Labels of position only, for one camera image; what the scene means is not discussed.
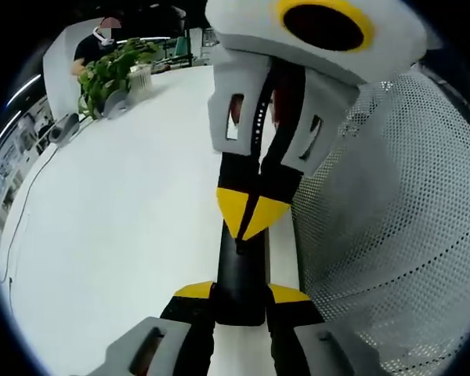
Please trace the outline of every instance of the yellow accent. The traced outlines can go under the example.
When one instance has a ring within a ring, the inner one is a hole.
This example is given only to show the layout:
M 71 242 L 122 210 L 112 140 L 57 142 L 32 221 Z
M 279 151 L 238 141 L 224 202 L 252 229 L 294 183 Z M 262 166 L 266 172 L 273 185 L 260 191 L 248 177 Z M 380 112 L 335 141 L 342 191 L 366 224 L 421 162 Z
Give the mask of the yellow accent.
M 346 0 L 280 0 L 277 3 L 277 17 L 280 21 L 280 25 L 282 25 L 284 29 L 287 30 L 284 24 L 285 13 L 299 5 L 321 5 L 330 9 L 334 9 L 347 16 L 359 27 L 363 34 L 362 44 L 355 49 L 350 49 L 343 52 L 357 52 L 371 47 L 375 33 L 374 25 L 371 23 L 369 17 L 362 12 L 362 10 L 356 8 Z
M 188 286 L 183 287 L 181 290 L 176 291 L 174 296 L 209 299 L 212 284 L 212 281 L 202 282 L 200 284 L 189 284 Z
M 280 286 L 279 284 L 269 284 L 269 288 L 272 290 L 275 303 L 305 302 L 310 300 L 307 294 L 295 288 Z
M 261 196 L 242 240 L 251 239 L 257 233 L 273 225 L 290 208 L 289 204 Z
M 216 196 L 218 197 L 218 205 L 219 209 L 221 209 L 222 217 L 225 219 L 231 236 L 235 238 L 242 223 L 242 216 L 244 215 L 249 195 L 237 190 L 218 188 Z

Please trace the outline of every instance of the black shirt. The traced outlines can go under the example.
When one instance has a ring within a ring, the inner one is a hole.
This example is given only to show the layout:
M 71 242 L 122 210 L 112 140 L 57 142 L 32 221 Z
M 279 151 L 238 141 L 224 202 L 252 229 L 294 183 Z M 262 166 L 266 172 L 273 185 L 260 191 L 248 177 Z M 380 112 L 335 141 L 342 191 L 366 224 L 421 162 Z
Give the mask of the black shirt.
M 116 42 L 113 42 L 111 45 L 103 45 L 98 38 L 90 34 L 87 38 L 78 43 L 74 60 L 84 59 L 82 65 L 86 66 L 91 61 L 97 61 L 103 56 L 112 53 L 116 48 Z

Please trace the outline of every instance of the green leaves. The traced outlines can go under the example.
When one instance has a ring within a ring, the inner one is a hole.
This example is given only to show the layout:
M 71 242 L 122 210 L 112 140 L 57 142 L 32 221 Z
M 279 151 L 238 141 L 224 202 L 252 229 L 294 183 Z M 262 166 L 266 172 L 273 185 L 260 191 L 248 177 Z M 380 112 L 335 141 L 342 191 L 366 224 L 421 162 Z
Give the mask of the green leaves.
M 129 39 L 112 53 L 85 67 L 85 72 L 78 78 L 82 95 L 87 96 L 87 107 L 78 101 L 78 110 L 97 119 L 95 109 L 102 107 L 112 92 L 129 91 L 128 73 L 137 63 L 147 64 L 154 60 L 157 46 L 153 42 Z

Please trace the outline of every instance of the desk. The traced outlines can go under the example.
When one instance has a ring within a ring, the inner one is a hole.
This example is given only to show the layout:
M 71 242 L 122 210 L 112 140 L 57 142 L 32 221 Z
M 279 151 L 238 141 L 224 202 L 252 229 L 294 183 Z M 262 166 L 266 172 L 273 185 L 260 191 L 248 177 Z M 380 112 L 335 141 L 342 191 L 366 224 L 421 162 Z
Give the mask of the desk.
M 0 276 L 19 226 L 9 260 L 13 314 L 49 374 L 87 374 L 111 342 L 160 316 L 176 290 L 216 278 L 222 216 L 220 154 L 208 127 L 212 67 L 153 81 L 147 101 L 93 122 L 58 150 L 49 146 L 7 218 Z M 265 125 L 273 130 L 269 116 Z M 297 287 L 290 214 L 270 231 L 270 249 L 272 282 Z M 8 301 L 7 284 L 3 293 Z M 265 326 L 217 326 L 209 375 L 275 374 L 269 344 Z

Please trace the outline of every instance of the white tabletop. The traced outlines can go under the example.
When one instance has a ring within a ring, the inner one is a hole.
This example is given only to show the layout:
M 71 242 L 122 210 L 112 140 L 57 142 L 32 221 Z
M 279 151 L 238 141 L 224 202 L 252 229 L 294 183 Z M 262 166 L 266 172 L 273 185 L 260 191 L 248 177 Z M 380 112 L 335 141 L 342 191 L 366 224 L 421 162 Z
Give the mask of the white tabletop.
M 87 374 L 111 342 L 160 316 L 176 290 L 216 278 L 222 216 L 220 154 L 208 131 L 212 68 L 159 74 L 153 85 L 151 99 L 119 118 L 90 124 L 58 150 L 51 145 L 7 218 L 0 277 L 18 226 L 13 314 L 50 374 Z M 269 116 L 265 126 L 272 129 Z M 270 230 L 270 259 L 272 282 L 297 287 L 290 214 Z M 7 300 L 8 284 L 3 291 Z M 209 374 L 275 374 L 269 344 L 266 326 L 217 326 Z

